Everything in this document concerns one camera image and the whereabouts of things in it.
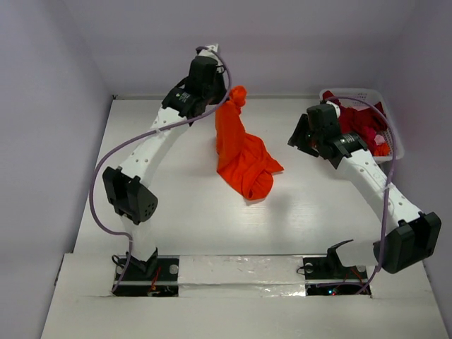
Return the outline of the orange t shirt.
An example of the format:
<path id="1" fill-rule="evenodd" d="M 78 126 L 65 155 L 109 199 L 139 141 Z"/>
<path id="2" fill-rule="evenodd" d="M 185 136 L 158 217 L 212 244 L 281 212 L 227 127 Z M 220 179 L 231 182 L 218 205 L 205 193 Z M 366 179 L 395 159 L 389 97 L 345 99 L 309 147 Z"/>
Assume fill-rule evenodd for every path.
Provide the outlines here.
<path id="1" fill-rule="evenodd" d="M 241 120 L 246 88 L 231 89 L 228 100 L 215 112 L 217 173 L 248 201 L 265 199 L 273 188 L 273 175 L 284 167 L 267 151 L 261 138 L 246 132 Z"/>

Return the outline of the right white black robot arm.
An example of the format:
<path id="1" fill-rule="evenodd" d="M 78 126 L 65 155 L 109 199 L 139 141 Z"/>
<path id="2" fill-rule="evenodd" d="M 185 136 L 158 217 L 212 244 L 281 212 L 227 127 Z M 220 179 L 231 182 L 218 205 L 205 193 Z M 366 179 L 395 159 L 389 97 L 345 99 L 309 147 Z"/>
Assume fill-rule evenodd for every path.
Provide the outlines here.
<path id="1" fill-rule="evenodd" d="M 329 161 L 379 218 L 381 231 L 361 242 L 350 239 L 330 247 L 326 271 L 340 277 L 351 266 L 376 266 L 395 274 L 434 253 L 441 219 L 422 212 L 393 185 L 358 134 L 341 131 L 339 113 L 332 102 L 307 108 L 288 144 Z"/>

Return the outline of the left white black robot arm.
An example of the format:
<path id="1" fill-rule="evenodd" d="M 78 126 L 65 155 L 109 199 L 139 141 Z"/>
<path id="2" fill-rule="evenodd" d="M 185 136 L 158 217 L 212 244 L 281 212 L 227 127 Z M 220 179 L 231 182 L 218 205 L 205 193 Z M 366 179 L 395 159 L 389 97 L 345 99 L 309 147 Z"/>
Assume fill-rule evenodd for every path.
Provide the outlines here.
<path id="1" fill-rule="evenodd" d="M 102 173 L 107 200 L 133 238 L 129 269 L 139 278 L 152 278 L 157 247 L 150 236 L 150 218 L 158 199 L 150 191 L 152 178 L 164 156 L 208 105 L 225 97 L 222 62 L 203 52 L 191 61 L 189 74 L 169 91 L 151 126 L 153 134 L 139 143 L 117 168 Z"/>

